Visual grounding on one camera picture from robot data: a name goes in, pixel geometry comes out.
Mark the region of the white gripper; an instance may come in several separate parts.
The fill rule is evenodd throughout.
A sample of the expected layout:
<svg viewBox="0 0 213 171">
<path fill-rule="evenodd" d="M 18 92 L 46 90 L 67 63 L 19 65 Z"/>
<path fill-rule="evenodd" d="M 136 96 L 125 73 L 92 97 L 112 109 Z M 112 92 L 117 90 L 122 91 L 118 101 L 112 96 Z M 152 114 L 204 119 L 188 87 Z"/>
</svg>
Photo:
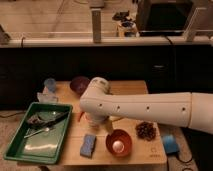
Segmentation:
<svg viewBox="0 0 213 171">
<path fill-rule="evenodd" d="M 104 127 L 108 134 L 112 134 L 114 131 L 112 121 L 108 119 L 108 116 L 99 116 L 87 113 L 85 118 L 90 127 L 98 127 L 104 123 Z"/>
</svg>

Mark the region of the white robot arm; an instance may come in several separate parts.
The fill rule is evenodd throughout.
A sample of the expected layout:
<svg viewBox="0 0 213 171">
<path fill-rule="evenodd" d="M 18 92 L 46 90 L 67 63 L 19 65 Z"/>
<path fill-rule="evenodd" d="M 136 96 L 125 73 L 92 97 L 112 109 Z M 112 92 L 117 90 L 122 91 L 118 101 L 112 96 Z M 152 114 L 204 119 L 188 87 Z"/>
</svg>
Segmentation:
<svg viewBox="0 0 213 171">
<path fill-rule="evenodd" d="M 213 94 L 160 93 L 111 95 L 109 82 L 93 78 L 80 97 L 80 108 L 101 123 L 107 116 L 120 116 L 187 127 L 213 134 Z"/>
</svg>

